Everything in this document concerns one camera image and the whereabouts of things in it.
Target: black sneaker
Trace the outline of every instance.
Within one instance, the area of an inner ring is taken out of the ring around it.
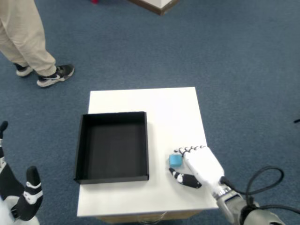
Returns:
[[[33,71],[33,69],[30,66],[22,67],[16,63],[14,63],[14,65],[17,68],[16,74],[20,77],[28,76]]]
[[[38,86],[45,88],[53,85],[57,82],[62,82],[70,78],[74,73],[74,66],[71,64],[59,66],[56,72],[51,76],[38,76],[37,84]]]

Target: black box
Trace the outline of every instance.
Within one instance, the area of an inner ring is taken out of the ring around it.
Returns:
[[[80,184],[149,180],[146,112],[83,115],[74,180]]]

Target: black cable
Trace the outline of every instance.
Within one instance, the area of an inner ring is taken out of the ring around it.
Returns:
[[[252,186],[252,183],[255,181],[255,179],[261,175],[263,172],[267,171],[267,170],[278,170],[280,171],[280,178],[274,182],[273,184],[269,185],[269,186],[266,186],[266,187],[263,187],[261,189],[258,189],[256,191],[254,191],[254,194],[257,194],[257,193],[260,193],[260,192],[263,192],[263,191],[267,191],[275,186],[277,186],[278,184],[280,184],[285,176],[285,172],[283,172],[282,169],[280,169],[279,167],[276,167],[276,166],[266,166],[266,167],[263,167],[262,169],[260,169],[259,171],[257,171],[252,177],[251,179],[249,180],[248,182],[248,185],[247,185],[247,189],[246,189],[246,193],[245,193],[245,196],[246,196],[246,202],[247,202],[247,205],[250,205],[250,199],[249,199],[249,196],[250,195],[254,195],[254,194],[251,194],[250,193],[250,188]]]
[[[264,205],[259,207],[261,210],[267,210],[267,209],[282,209],[282,210],[289,210],[289,211],[293,211],[295,213],[300,214],[300,210],[293,208],[293,207],[289,207],[289,206],[285,206],[285,205]]]
[[[273,184],[271,184],[271,185],[268,185],[266,187],[263,187],[261,189],[255,190],[255,191],[250,191],[252,183],[255,181],[255,179],[258,176],[260,176],[262,173],[264,173],[265,171],[267,171],[267,170],[277,170],[277,171],[279,171],[280,172],[279,179],[276,182],[274,182]],[[266,209],[283,209],[283,210],[289,210],[289,211],[292,211],[292,212],[300,214],[300,210],[299,209],[296,209],[296,208],[293,208],[293,207],[289,207],[289,206],[285,206],[285,205],[265,205],[265,206],[261,206],[261,207],[256,207],[254,205],[254,198],[251,195],[255,195],[255,194],[258,194],[260,192],[267,191],[267,190],[269,190],[269,189],[277,186],[279,183],[282,182],[284,176],[285,176],[284,171],[281,168],[277,167],[277,166],[266,166],[266,167],[263,167],[262,169],[260,169],[259,171],[257,171],[251,177],[251,179],[248,182],[246,192],[242,192],[242,191],[237,190],[235,188],[235,186],[226,177],[221,177],[220,182],[222,184],[226,184],[232,190],[234,190],[234,191],[236,191],[236,192],[238,192],[238,193],[240,193],[242,195],[245,195],[248,207],[255,207],[257,209],[262,209],[262,210],[266,210]]]

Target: white table top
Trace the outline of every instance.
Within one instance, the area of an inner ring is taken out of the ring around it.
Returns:
[[[217,208],[205,188],[180,185],[168,168],[179,147],[206,144],[195,88],[91,91],[89,113],[147,112],[148,181],[80,185],[78,216]],[[178,169],[188,172],[186,165]]]

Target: person's leg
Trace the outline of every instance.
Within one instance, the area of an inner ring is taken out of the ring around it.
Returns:
[[[9,39],[2,22],[0,20],[0,52],[11,62],[19,64],[22,67],[28,66],[28,63],[21,55],[14,43]]]
[[[42,76],[56,72],[55,59],[45,48],[44,28],[33,0],[1,0],[0,20],[30,67]]]
[[[27,76],[29,75],[33,69],[29,67],[28,63],[21,55],[19,50],[16,48],[14,43],[9,39],[3,24],[0,20],[0,52],[12,63],[16,65],[17,71],[16,74],[18,76]]]

